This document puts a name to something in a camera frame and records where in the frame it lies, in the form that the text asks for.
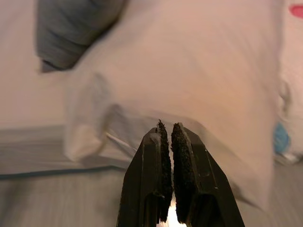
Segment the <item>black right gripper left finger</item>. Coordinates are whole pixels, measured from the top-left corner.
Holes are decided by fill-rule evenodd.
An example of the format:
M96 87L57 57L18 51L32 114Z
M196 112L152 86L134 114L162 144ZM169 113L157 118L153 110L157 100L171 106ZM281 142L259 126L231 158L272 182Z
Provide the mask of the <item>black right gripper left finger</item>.
M144 135L126 171L116 225L155 227L166 222L172 195L168 135L159 121Z

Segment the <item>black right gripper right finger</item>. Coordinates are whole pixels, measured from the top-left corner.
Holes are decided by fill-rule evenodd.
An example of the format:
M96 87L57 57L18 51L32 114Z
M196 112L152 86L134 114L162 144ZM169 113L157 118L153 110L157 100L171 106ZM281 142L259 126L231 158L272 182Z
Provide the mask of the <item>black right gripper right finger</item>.
M188 227L244 226L228 179L199 136L176 123L171 149L178 222Z

